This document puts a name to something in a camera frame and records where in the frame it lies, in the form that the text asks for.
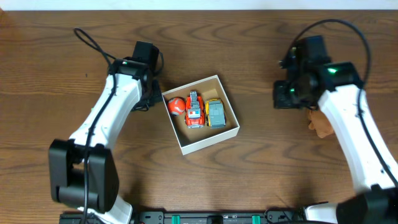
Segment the red and white ball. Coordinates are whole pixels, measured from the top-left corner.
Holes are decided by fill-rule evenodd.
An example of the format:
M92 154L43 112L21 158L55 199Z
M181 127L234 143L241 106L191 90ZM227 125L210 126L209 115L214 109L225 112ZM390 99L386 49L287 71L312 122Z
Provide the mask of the red and white ball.
M185 112L185 100L181 97L171 98L167 103L167 107L171 115L182 115Z

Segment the brown plush toy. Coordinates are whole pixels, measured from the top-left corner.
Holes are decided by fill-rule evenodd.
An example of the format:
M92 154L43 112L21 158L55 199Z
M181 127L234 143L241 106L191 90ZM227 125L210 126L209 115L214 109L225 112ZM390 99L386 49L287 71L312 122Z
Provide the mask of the brown plush toy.
M325 138L334 134L334 129L329 120L320 110L307 110L310 130L314 130L318 137Z

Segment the red toy fire truck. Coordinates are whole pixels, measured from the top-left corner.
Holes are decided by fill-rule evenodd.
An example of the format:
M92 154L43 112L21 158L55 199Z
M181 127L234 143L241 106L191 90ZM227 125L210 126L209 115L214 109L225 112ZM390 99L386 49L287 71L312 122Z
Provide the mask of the red toy fire truck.
M203 128L205 125L205 114L202 97L196 91L191 91L187 97L185 107L185 123L187 128Z

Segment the white cardboard box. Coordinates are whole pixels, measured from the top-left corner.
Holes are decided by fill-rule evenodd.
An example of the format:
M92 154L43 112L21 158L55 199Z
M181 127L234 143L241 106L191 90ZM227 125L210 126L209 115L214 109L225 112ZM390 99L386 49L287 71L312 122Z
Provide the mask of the white cardboard box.
M167 105L168 101L175 97L186 99L191 91L196 91L203 101L219 98L223 103L226 126L214 129L209 126L188 128L185 124L184 114L178 116L169 114L169 120L183 155L233 138L240 129L236 115L217 75L163 92L164 105Z

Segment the yellow and grey toy truck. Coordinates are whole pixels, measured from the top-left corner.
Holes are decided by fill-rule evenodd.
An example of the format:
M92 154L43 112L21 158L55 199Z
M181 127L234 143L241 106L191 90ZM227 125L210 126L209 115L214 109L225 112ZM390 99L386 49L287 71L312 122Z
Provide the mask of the yellow and grey toy truck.
M226 126L223 102L219 98L210 99L205 102L205 114L207 125L211 129L223 128Z

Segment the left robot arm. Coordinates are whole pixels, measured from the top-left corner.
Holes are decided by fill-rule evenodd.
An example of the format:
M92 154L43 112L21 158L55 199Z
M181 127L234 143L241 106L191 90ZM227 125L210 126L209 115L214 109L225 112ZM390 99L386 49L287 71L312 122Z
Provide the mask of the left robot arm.
M119 195L112 150L131 111L148 108L159 84L157 58L117 59L104 90L83 124L67 140L49 147L52 200L94 215L103 223L129 223L133 207Z

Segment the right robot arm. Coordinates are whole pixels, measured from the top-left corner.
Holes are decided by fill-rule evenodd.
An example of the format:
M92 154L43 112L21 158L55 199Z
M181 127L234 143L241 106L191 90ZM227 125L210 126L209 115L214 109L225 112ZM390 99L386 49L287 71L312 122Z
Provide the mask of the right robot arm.
M277 109L316 106L333 128L356 195L303 210L307 223L397 223L397 162L369 110L350 62L283 62L287 78L274 83Z

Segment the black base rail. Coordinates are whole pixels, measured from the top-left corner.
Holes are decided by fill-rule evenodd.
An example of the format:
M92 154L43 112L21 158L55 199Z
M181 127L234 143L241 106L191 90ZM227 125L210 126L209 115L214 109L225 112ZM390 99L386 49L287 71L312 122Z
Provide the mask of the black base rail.
M336 223L328 213L308 215L304 209L268 209L259 211L164 212L139 211L128 205L116 207L104 214L88 210L86 223L130 224L279 224L279 223Z

